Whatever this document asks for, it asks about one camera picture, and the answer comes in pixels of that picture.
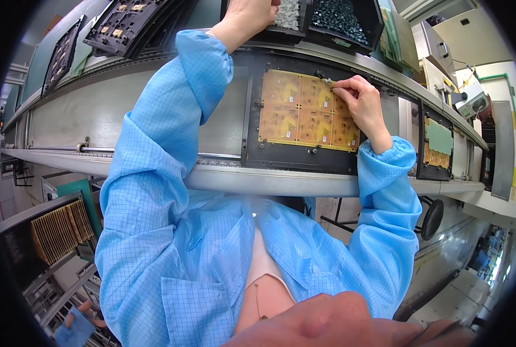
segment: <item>blue lab coat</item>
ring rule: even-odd
[[[216,346],[232,335],[252,258],[254,223],[296,302],[345,290],[364,296],[373,317],[391,318],[412,276],[421,205],[407,178],[412,145],[359,148],[362,212],[350,244],[269,200],[188,191],[198,127],[233,76],[225,46],[181,31],[178,57],[150,79],[121,135],[100,201],[96,250],[101,307],[126,346]]]

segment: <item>small white component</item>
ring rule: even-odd
[[[300,4],[298,0],[281,0],[279,11],[275,14],[274,25],[298,31]]]

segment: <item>background person's arm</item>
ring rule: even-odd
[[[375,87],[360,76],[334,87],[369,138],[359,148],[362,211],[348,245],[361,274],[348,275],[363,280],[361,294],[373,317],[392,318],[408,289],[418,251],[414,226],[422,206],[407,177],[416,152],[406,140],[389,135]]]
[[[232,0],[229,15],[211,30],[217,39],[179,32],[178,57],[156,72],[124,116],[100,194],[104,230],[95,260],[102,312],[124,345],[168,343],[160,280],[175,265],[160,255],[171,250],[187,209],[183,179],[196,162],[198,127],[232,79],[228,53],[271,23],[275,10],[271,0]],[[236,32],[230,36],[227,27]]]

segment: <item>tiled floor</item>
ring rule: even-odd
[[[315,220],[322,226],[332,237],[343,241],[346,245],[351,239],[352,233],[334,226],[331,223],[321,219],[320,216],[325,216],[331,220],[335,220],[337,214],[337,205],[339,198],[316,198],[316,216]],[[343,198],[341,208],[339,210],[339,222],[348,220],[357,220],[360,210],[359,198]]]

